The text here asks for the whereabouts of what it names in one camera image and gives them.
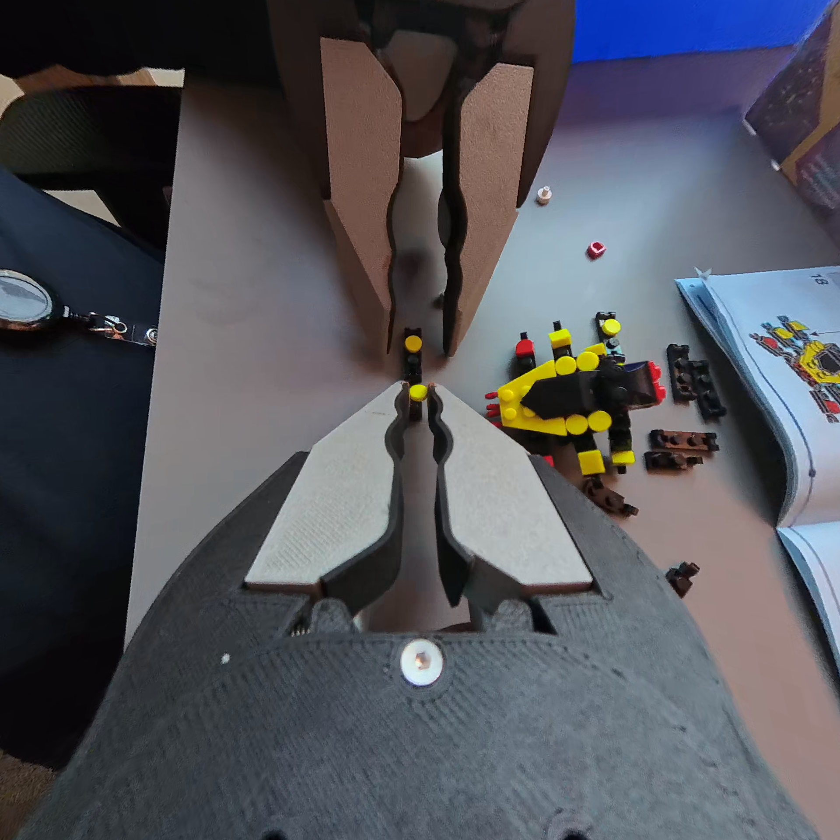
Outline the black lego clip plate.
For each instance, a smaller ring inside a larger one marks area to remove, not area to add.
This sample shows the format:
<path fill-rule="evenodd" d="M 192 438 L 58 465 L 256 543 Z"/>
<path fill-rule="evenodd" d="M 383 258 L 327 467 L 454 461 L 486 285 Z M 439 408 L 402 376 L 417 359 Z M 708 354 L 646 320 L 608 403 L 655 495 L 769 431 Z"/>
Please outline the black lego clip plate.
<path fill-rule="evenodd" d="M 676 403 L 694 402 L 697 389 L 689 345 L 670 343 L 666 348 L 666 360 L 673 399 Z"/>
<path fill-rule="evenodd" d="M 717 421 L 728 413 L 722 404 L 718 389 L 711 376 L 707 360 L 689 360 L 691 383 L 696 394 L 696 403 L 705 422 Z"/>

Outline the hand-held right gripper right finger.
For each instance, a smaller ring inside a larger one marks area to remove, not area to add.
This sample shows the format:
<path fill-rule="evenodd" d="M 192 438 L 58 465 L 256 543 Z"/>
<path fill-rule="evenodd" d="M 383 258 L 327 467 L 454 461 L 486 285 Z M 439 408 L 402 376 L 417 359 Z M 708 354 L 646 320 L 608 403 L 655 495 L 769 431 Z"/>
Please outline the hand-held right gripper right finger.
<path fill-rule="evenodd" d="M 507 600 L 588 592 L 590 569 L 527 450 L 430 385 L 437 567 L 448 603 L 493 614 Z"/>

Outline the black mesh office chair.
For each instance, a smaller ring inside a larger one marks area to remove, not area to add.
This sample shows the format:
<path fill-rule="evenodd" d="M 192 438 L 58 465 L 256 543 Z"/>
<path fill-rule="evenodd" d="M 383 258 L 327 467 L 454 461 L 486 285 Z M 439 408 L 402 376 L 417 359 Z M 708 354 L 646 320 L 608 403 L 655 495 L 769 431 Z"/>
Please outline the black mesh office chair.
<path fill-rule="evenodd" d="M 76 87 L 26 94 L 1 119 L 1 164 L 46 191 L 93 191 L 117 223 L 164 251 L 182 92 Z"/>

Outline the black jointed lego leg piece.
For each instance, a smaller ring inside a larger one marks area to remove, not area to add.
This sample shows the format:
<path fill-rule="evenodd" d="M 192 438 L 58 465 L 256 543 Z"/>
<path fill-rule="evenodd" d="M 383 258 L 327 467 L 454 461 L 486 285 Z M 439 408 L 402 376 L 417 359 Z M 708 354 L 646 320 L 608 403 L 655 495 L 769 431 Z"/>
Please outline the black jointed lego leg piece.
<path fill-rule="evenodd" d="M 625 497 L 614 489 L 606 486 L 598 476 L 584 478 L 582 492 L 598 508 L 604 512 L 620 518 L 634 517 L 638 509 L 626 502 Z"/>

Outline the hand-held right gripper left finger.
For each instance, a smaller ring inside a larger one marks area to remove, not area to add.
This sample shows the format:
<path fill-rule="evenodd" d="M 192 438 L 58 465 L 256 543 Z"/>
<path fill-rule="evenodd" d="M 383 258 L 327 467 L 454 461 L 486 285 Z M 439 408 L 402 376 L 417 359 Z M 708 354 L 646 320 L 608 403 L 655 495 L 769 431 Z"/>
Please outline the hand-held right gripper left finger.
<path fill-rule="evenodd" d="M 398 381 L 311 448 L 245 576 L 249 589 L 337 600 L 354 616 L 391 588 L 409 402 Z"/>

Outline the black badge reel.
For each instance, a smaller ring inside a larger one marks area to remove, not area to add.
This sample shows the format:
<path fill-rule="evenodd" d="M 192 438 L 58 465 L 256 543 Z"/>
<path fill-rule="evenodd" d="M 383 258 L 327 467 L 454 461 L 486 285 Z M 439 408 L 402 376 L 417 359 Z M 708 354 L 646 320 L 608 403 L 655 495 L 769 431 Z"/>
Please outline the black badge reel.
<path fill-rule="evenodd" d="M 59 333 L 97 335 L 105 340 L 155 349 L 156 324 L 116 314 L 75 311 L 50 285 L 12 269 L 1 270 L 2 339 L 29 339 Z"/>

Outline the black yellow lego leg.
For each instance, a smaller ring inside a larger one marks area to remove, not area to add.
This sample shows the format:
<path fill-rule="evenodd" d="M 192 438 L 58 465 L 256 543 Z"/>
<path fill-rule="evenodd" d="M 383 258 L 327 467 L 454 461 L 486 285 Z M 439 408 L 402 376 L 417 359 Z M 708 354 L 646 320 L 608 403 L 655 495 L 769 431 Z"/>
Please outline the black yellow lego leg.
<path fill-rule="evenodd" d="M 423 372 L 423 334 L 420 328 L 405 328 L 402 336 L 402 378 L 408 384 L 409 420 L 419 423 L 423 419 L 427 385 Z"/>

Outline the person's navy jacket torso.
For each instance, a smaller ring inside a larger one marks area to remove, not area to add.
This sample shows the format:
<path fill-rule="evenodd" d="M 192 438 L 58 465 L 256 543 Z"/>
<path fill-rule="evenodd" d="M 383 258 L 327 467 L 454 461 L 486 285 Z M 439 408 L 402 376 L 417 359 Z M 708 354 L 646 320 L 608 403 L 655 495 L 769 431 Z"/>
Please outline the person's navy jacket torso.
<path fill-rule="evenodd" d="M 7 171 L 1 264 L 75 311 L 159 321 L 161 252 Z M 153 369 L 97 335 L 2 339 L 2 751 L 52 770 L 123 651 Z"/>

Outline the purple lego set box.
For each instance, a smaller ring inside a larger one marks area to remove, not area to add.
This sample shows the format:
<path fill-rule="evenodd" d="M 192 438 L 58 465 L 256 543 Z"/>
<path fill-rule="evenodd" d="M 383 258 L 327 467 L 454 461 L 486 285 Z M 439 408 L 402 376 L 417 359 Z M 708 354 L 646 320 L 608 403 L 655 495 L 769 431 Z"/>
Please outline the purple lego set box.
<path fill-rule="evenodd" d="M 803 202 L 839 242 L 839 2 L 745 115 Z"/>

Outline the yellow black lego spider body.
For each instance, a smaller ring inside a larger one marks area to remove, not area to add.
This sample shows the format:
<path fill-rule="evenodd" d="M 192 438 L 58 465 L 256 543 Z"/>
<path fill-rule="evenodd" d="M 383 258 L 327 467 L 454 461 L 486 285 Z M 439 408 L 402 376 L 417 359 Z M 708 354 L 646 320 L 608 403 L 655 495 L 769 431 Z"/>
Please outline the yellow black lego spider body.
<path fill-rule="evenodd" d="M 534 343 L 521 332 L 512 368 L 518 374 L 486 395 L 486 418 L 496 427 L 571 445 L 584 478 L 606 471 L 595 436 L 605 434 L 610 466 L 619 474 L 635 464 L 631 412 L 662 403 L 667 395 L 662 370 L 651 360 L 628 362 L 614 311 L 594 317 L 598 342 L 575 352 L 571 331 L 560 321 L 549 334 L 553 358 L 539 364 Z"/>

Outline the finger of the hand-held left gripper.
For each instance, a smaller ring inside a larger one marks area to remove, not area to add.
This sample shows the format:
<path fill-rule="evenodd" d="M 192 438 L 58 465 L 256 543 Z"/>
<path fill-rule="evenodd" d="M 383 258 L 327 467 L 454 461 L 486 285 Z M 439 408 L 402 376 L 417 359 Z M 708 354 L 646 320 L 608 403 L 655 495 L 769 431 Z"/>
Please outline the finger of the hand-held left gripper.
<path fill-rule="evenodd" d="M 458 96 L 444 140 L 443 345 L 463 342 L 518 217 L 518 190 L 533 70 L 496 64 Z"/>
<path fill-rule="evenodd" d="M 394 319 L 392 200 L 402 176 L 403 97 L 367 45 L 321 38 L 330 196 L 339 266 L 373 354 Z"/>

